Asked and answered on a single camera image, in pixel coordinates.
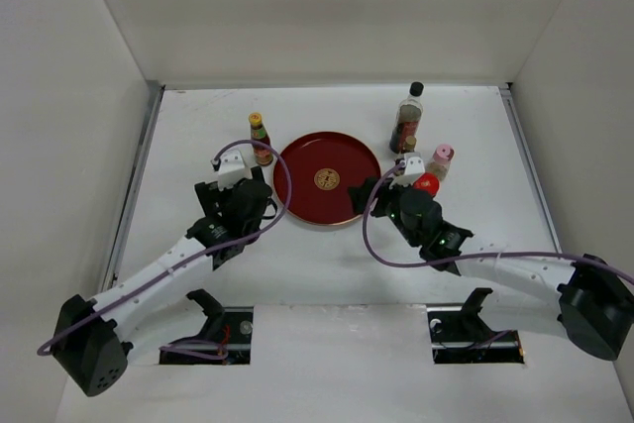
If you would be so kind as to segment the yellow-capped sauce bottle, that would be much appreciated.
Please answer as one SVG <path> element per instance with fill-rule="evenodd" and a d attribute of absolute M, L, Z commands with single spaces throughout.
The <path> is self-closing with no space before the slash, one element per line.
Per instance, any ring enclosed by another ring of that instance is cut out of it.
<path fill-rule="evenodd" d="M 270 138 L 264 126 L 263 117 L 260 113 L 254 112 L 249 115 L 251 140 L 256 163 L 260 166 L 268 166 L 273 161 L 272 152 L 264 145 L 270 145 Z"/>

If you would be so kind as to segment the tall dark soy sauce bottle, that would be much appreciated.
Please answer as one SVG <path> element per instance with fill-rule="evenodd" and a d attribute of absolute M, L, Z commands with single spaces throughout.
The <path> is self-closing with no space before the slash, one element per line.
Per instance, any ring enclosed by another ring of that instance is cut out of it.
<path fill-rule="evenodd" d="M 388 143 L 390 150 L 395 154 L 401 153 L 408 136 L 416 135 L 423 114 L 421 102 L 423 91 L 424 85 L 421 82 L 412 82 L 407 98 L 397 108 L 395 123 Z"/>

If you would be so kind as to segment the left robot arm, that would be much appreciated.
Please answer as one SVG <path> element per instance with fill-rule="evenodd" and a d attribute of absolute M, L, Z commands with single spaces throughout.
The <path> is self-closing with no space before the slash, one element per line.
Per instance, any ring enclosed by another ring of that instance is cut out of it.
<path fill-rule="evenodd" d="M 190 333 L 204 343 L 219 337 L 224 309 L 203 282 L 258 239 L 273 204 L 262 169 L 254 166 L 250 174 L 227 189 L 196 184 L 204 215 L 172 248 L 123 283 L 61 305 L 51 353 L 86 396 L 103 393 L 121 377 L 139 348 L 139 325 L 183 297 L 201 307 L 188 319 Z"/>

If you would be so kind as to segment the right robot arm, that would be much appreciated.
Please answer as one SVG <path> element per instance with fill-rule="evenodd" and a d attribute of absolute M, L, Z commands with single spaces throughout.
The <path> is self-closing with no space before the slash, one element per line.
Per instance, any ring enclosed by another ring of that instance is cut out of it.
<path fill-rule="evenodd" d="M 520 259 L 537 252 L 485 252 L 464 255 L 461 246 L 473 237 L 450 224 L 432 195 L 392 178 L 368 178 L 348 190 L 354 211 L 363 217 L 388 217 L 405 241 L 418 249 L 420 267 L 457 276 L 471 275 L 514 288 L 559 309 L 564 334 L 579 349 L 606 361 L 618 358 L 633 324 L 633 278 L 598 257 L 544 253 L 542 270 L 523 267 Z"/>

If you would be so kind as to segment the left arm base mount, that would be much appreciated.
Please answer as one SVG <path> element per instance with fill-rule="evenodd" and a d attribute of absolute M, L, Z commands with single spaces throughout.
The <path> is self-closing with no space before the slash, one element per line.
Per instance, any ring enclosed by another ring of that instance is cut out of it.
<path fill-rule="evenodd" d="M 206 290 L 186 294 L 205 316 L 200 330 L 159 349 L 162 366 L 244 366 L 251 363 L 255 310 L 224 307 Z"/>

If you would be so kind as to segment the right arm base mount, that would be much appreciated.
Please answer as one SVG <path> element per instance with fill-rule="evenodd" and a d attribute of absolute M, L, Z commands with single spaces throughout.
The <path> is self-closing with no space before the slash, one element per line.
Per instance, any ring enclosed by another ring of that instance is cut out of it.
<path fill-rule="evenodd" d="M 462 304 L 426 308 L 436 365 L 524 364 L 518 332 L 491 330 L 479 316 L 484 300 L 492 292 L 479 287 Z"/>

